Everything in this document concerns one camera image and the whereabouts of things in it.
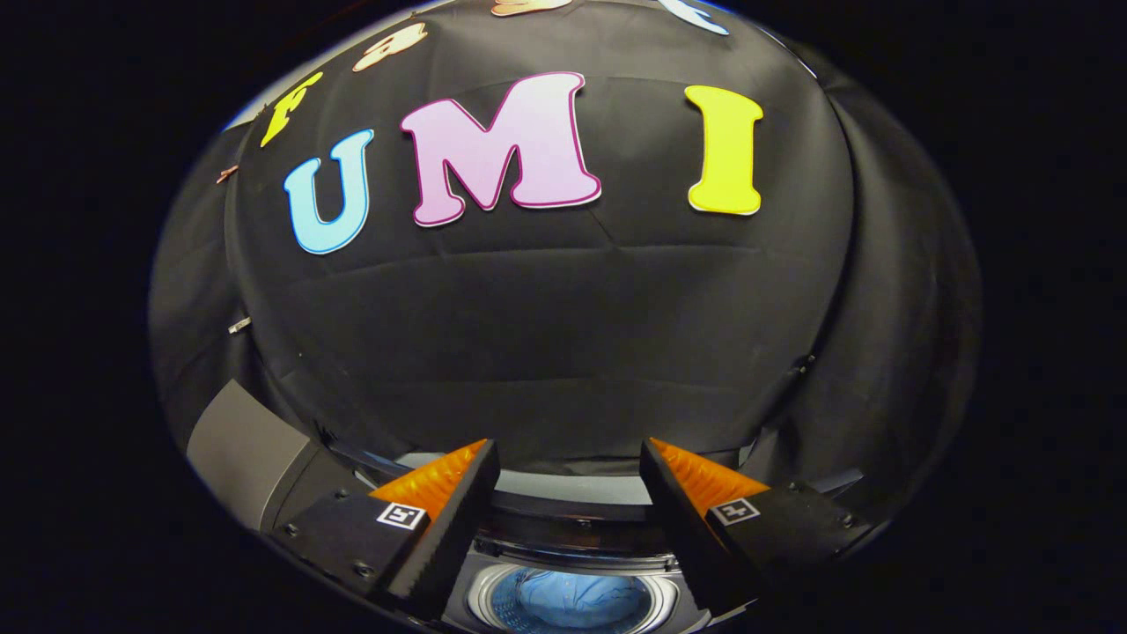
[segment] pink letter m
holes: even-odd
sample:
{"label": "pink letter m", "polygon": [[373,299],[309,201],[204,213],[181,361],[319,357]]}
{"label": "pink letter m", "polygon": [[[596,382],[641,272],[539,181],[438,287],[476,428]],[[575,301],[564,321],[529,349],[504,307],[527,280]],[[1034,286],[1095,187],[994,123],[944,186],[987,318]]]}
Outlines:
{"label": "pink letter m", "polygon": [[403,117],[415,137],[419,205],[415,222],[435,226],[458,220],[465,200],[450,190],[446,166],[483,209],[500,197],[513,152],[521,178],[513,202],[524,207],[583,204],[598,197],[602,185],[583,163],[575,125],[575,93],[583,87],[576,72],[526,77],[508,89],[489,130],[453,99],[427,104]]}

